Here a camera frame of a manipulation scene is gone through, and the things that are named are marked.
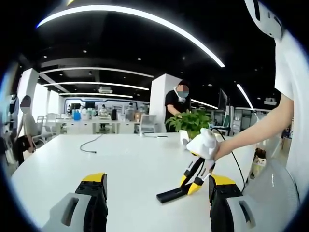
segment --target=ceiling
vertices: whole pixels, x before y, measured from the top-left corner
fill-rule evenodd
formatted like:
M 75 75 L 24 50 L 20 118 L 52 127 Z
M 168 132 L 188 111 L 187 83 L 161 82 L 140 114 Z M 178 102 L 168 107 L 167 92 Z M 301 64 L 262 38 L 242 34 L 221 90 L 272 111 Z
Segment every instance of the ceiling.
M 127 70 L 152 77 L 106 70 L 48 72 L 56 82 L 91 81 L 151 88 L 164 73 L 188 80 L 191 98 L 218 104 L 219 89 L 232 105 L 249 107 L 236 87 L 246 91 L 254 108 L 265 97 L 279 100 L 274 89 L 275 44 L 251 20 L 243 0 L 75 0 L 51 14 L 81 5 L 107 4 L 134 8 L 161 17 L 189 32 L 225 64 L 221 68 L 192 42 L 156 22 L 116 12 L 86 12 L 66 15 L 40 26 L 23 55 L 40 72 L 74 67 Z M 43 78 L 40 83 L 47 84 Z M 97 93 L 99 85 L 63 85 L 67 92 Z M 56 87 L 49 87 L 64 93 Z M 149 101 L 150 91 L 111 87 L 114 94 Z

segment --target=green leaves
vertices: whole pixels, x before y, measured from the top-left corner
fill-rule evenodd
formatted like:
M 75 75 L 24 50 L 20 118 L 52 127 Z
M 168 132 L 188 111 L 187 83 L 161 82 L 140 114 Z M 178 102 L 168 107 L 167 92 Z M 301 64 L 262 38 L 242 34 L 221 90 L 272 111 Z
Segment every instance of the green leaves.
M 166 121 L 166 124 L 169 123 L 169 126 L 174 126 L 176 131 L 188 131 L 189 137 L 193 139 L 200 133 L 201 128 L 208 128 L 208 123 L 211 121 L 209 115 L 203 111 L 185 112 L 171 117 Z

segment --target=hand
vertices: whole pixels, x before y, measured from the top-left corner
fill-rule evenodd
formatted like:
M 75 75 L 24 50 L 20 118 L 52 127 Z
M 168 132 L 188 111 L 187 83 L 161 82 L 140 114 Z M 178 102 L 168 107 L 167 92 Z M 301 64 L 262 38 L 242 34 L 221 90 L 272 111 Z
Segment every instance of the hand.
M 34 147 L 32 147 L 32 146 L 29 147 L 28 152 L 29 152 L 29 153 L 33 153 L 33 152 L 34 152 Z
M 217 161 L 219 158 L 226 156 L 232 152 L 233 148 L 230 145 L 229 141 L 223 141 L 218 144 L 217 154 L 214 156 L 214 161 Z

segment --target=ceiling light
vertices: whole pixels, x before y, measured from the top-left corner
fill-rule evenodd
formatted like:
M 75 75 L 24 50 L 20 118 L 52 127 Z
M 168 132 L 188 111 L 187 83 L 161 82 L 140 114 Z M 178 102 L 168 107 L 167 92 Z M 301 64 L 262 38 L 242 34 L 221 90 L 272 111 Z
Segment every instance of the ceiling light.
M 141 89 L 141 90 L 149 90 L 148 88 L 139 87 L 139 86 L 130 86 L 130 85 L 123 85 L 123 84 L 116 84 L 116 83 L 106 83 L 106 82 L 90 82 L 90 81 L 57 82 L 57 83 L 44 84 L 42 86 L 79 85 L 79 84 L 120 86 L 120 87 L 127 87 L 127 88 L 137 88 L 137 89 Z
M 121 97 L 121 98 L 133 98 L 129 95 L 111 94 L 111 93 L 59 93 L 61 96 L 65 95 L 89 95 L 89 96 L 109 96 L 109 97 Z
M 252 106 L 252 104 L 251 104 L 251 101 L 249 100 L 249 98 L 248 98 L 246 92 L 243 90 L 243 88 L 241 87 L 241 85 L 240 85 L 240 84 L 237 84 L 237 87 L 239 88 L 239 90 L 240 90 L 241 93 L 243 94 L 243 96 L 244 96 L 244 98 L 246 99 L 247 103 L 249 104 L 250 108 L 251 108 L 252 110 L 254 110 L 254 108 L 253 108 L 253 106 Z
M 194 99 L 191 99 L 191 101 L 192 101 L 192 102 L 199 103 L 199 104 L 202 104 L 202 105 L 209 106 L 209 107 L 214 108 L 214 109 L 216 109 L 216 110 L 218 109 L 218 107 L 215 107 L 215 106 L 213 106 L 213 105 L 209 105 L 209 104 L 204 103 L 204 102 L 201 102 L 201 101 L 197 101 L 197 100 L 194 100 Z
M 43 19 L 38 25 L 37 28 L 53 19 L 65 16 L 65 15 L 70 15 L 74 13 L 79 13 L 79 12 L 88 12 L 88 11 L 111 11 L 111 12 L 120 12 L 120 13 L 125 13 L 129 15 L 136 15 L 139 17 L 143 17 L 149 20 L 152 20 L 156 23 L 159 23 L 167 28 L 170 28 L 171 30 L 179 33 L 183 37 L 187 38 L 190 40 L 192 43 L 194 43 L 196 46 L 198 46 L 201 50 L 203 50 L 208 56 L 210 56 L 220 67 L 224 67 L 225 65 L 220 61 L 220 59 L 212 52 L 210 51 L 201 41 L 199 41 L 197 38 L 186 32 L 185 30 L 181 29 L 180 27 L 158 17 L 153 14 L 149 14 L 143 11 L 135 10 L 132 8 L 128 7 L 121 7 L 121 6 L 112 6 L 112 5 L 89 5 L 89 6 L 79 6 L 79 7 L 74 7 L 70 9 L 66 9 L 64 11 L 57 12 L 55 14 L 52 14 L 45 19 Z
M 68 71 L 68 70 L 106 70 L 106 71 L 114 71 L 114 72 L 121 72 L 121 73 L 130 73 L 130 74 L 135 74 L 135 75 L 147 76 L 147 77 L 154 78 L 154 76 L 152 76 L 152 75 L 148 75 L 148 74 L 144 74 L 144 73 L 140 73 L 140 72 L 133 72 L 133 71 L 122 70 L 122 69 L 102 68 L 102 67 L 70 67 L 70 68 L 59 68 L 59 69 L 46 70 L 46 71 L 40 72 L 40 74 L 52 73 L 52 72 L 58 72 L 58 71 Z

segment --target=man in black shirt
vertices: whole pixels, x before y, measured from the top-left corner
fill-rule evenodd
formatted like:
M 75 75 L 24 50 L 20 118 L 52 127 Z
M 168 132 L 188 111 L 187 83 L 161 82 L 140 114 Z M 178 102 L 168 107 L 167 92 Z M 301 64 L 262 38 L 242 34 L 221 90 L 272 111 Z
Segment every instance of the man in black shirt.
M 190 97 L 188 83 L 182 80 L 177 87 L 165 96 L 165 122 L 176 114 L 190 110 Z M 167 132 L 176 132 L 174 126 L 165 125 Z

